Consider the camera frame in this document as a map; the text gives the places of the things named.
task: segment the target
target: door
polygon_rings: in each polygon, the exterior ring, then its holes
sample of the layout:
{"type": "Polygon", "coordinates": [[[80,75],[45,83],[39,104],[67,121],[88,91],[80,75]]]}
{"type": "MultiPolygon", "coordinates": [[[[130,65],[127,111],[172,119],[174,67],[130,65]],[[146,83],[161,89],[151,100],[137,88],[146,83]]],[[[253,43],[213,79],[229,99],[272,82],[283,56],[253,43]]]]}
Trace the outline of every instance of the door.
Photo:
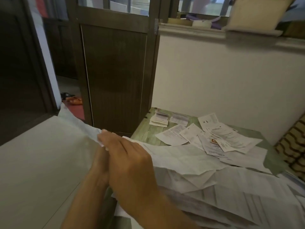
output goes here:
{"type": "Polygon", "coordinates": [[[130,136],[148,111],[161,0],[66,0],[86,122],[130,136]]]}
{"type": "Polygon", "coordinates": [[[26,0],[0,0],[0,28],[2,145],[57,108],[26,0]]]}

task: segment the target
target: door glass pane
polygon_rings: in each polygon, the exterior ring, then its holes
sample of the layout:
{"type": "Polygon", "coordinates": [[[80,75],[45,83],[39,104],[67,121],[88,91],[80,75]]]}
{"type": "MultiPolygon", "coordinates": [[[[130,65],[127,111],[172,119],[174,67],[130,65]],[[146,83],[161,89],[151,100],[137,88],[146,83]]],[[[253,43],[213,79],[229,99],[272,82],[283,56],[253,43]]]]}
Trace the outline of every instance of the door glass pane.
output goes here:
{"type": "Polygon", "coordinates": [[[78,0],[78,4],[98,9],[148,16],[150,0],[78,0]]]}
{"type": "Polygon", "coordinates": [[[180,0],[178,11],[195,14],[229,16],[232,0],[180,0]]]}

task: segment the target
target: yellow and brown patterned fabric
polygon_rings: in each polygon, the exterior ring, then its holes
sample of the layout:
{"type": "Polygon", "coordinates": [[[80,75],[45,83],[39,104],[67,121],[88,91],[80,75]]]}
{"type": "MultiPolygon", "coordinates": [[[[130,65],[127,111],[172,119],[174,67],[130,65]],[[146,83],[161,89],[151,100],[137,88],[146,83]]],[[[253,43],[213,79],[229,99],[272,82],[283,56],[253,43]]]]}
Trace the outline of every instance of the yellow and brown patterned fabric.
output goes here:
{"type": "Polygon", "coordinates": [[[305,114],[277,142],[275,149],[298,177],[305,180],[305,114]]]}

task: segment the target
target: hand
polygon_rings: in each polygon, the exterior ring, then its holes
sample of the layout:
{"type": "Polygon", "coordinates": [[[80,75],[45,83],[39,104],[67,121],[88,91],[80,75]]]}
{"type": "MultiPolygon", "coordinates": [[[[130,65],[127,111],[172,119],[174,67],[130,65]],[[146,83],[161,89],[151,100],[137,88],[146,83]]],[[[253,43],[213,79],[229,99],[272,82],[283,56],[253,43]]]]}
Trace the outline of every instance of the hand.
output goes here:
{"type": "Polygon", "coordinates": [[[151,156],[138,143],[103,130],[98,139],[109,150],[109,184],[122,208],[135,219],[162,198],[151,156]]]}
{"type": "Polygon", "coordinates": [[[98,175],[101,184],[109,186],[109,152],[105,147],[98,145],[90,172],[98,175]]]}

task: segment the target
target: table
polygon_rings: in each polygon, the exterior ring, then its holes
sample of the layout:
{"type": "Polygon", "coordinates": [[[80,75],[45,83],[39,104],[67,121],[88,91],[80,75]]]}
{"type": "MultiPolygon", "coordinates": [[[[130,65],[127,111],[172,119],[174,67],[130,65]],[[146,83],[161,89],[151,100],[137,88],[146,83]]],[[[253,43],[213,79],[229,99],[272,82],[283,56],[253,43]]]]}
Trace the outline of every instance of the table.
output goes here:
{"type": "MultiPolygon", "coordinates": [[[[155,137],[155,134],[168,130],[169,128],[175,126],[176,124],[169,122],[167,128],[150,125],[149,121],[150,121],[150,118],[155,114],[155,110],[156,110],[156,108],[151,108],[149,110],[149,112],[146,114],[145,118],[139,124],[139,126],[137,127],[135,132],[132,134],[131,139],[145,142],[145,143],[148,143],[151,145],[166,146],[166,144],[164,142],[160,141],[158,138],[155,137]]],[[[173,114],[173,112],[171,112],[171,111],[166,111],[166,110],[159,110],[159,111],[167,113],[169,116],[171,116],[173,114]]],[[[185,116],[189,117],[188,125],[194,123],[195,125],[197,125],[198,127],[201,128],[197,117],[193,117],[193,116],[189,116],[189,115],[185,115],[185,116]]],[[[270,171],[274,175],[277,175],[278,173],[280,173],[284,170],[290,170],[288,168],[288,164],[286,162],[284,162],[283,157],[281,157],[279,154],[277,154],[277,152],[275,151],[273,146],[271,146],[269,144],[269,142],[267,142],[267,140],[263,137],[263,135],[260,132],[250,130],[250,129],[236,127],[233,125],[229,125],[229,126],[238,130],[238,133],[240,133],[244,136],[263,139],[263,141],[260,142],[257,146],[268,150],[267,155],[265,157],[264,166],[265,166],[265,168],[270,169],[270,171]]],[[[131,220],[128,218],[114,216],[113,220],[108,223],[109,223],[109,228],[131,229],[131,220]]]]}

